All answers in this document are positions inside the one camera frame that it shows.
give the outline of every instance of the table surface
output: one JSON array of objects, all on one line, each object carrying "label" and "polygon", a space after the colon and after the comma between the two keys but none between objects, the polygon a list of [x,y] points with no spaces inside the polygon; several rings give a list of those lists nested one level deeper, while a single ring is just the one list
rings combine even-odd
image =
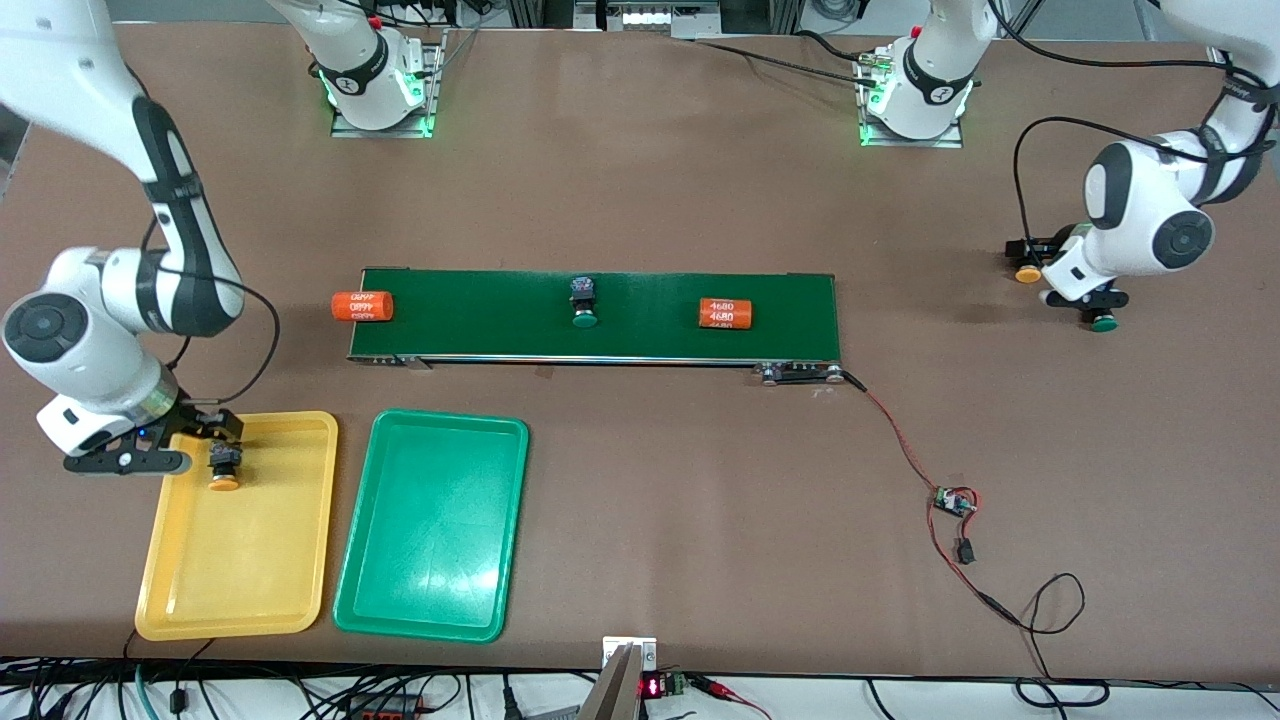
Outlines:
[{"label": "table surface", "polygon": [[[1065,113],[1187,127],[1216,73],[1075,68],[997,42],[964,150],[887,150],[859,147],[846,85],[649,35],[484,33],[451,67],[436,138],[338,141],[288,27],[119,33],[182,128],[246,282],[284,319],[275,363],[234,409],[323,409],[342,427],[321,619],[210,656],[589,667],[602,635],[630,633],[658,637],[664,664],[707,670],[1034,673],[1024,638],[936,556],[924,489],[854,388],[765,389],[714,369],[364,368],[328,316],[366,265],[804,272],[836,275],[845,363],[924,464],[983,493],[973,580],[1018,610],[1052,573],[1083,580],[1084,615],[1042,642],[1053,673],[1280,679],[1276,179],[1211,209],[1221,242],[1193,269],[1124,281],[1134,301],[1111,334],[1039,305],[1000,258],[1019,229],[1023,126]],[[841,69],[799,38],[740,42]],[[1107,140],[1037,133],[1024,178],[1034,229],[1051,233],[1082,219],[1080,181]],[[32,132],[0,204],[4,304],[59,250],[132,245],[147,219],[123,168]],[[180,379],[198,396],[238,386],[269,331],[251,304],[192,345]],[[64,474],[33,419],[49,396],[0,363],[0,652],[116,655],[159,479]],[[344,634],[329,619],[370,425],[388,407],[531,428],[493,644]],[[1073,606],[1051,593],[1042,620]]]}]

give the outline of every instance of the orange can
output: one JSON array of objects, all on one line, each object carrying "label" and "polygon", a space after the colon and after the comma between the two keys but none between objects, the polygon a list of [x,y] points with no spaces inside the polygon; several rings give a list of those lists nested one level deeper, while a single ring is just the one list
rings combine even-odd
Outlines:
[{"label": "orange can", "polygon": [[750,300],[704,297],[698,304],[698,327],[745,331],[751,327]]},{"label": "orange can", "polygon": [[335,292],[329,302],[335,320],[379,323],[392,319],[392,293],[384,290]]}]

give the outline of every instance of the white robotic arm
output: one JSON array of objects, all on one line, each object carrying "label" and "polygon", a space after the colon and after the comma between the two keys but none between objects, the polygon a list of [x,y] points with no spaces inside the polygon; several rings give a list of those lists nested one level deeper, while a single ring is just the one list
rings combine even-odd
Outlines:
[{"label": "white robotic arm", "polygon": [[182,136],[120,58],[104,0],[0,4],[0,102],[137,176],[168,245],[65,250],[5,314],[5,348],[58,393],[37,420],[78,457],[174,414],[178,384],[136,336],[218,334],[243,307],[239,274]]},{"label": "white robotic arm", "polygon": [[867,111],[906,138],[945,133],[964,111],[996,27],[986,0],[932,0],[919,35],[900,37],[886,50],[891,70]]},{"label": "white robotic arm", "polygon": [[352,126],[384,129],[425,102],[421,40],[374,29],[362,10],[342,3],[266,1],[302,36],[330,101]]},{"label": "white robotic arm", "polygon": [[1128,140],[1102,150],[1084,181],[1089,222],[1066,233],[1043,270],[1068,302],[1121,275],[1174,273],[1198,260],[1215,234],[1201,206],[1236,197],[1262,164],[1280,85],[1280,0],[1165,0],[1162,9],[1170,24],[1228,53],[1265,86],[1229,76],[1201,127],[1153,138],[1208,163]]}]

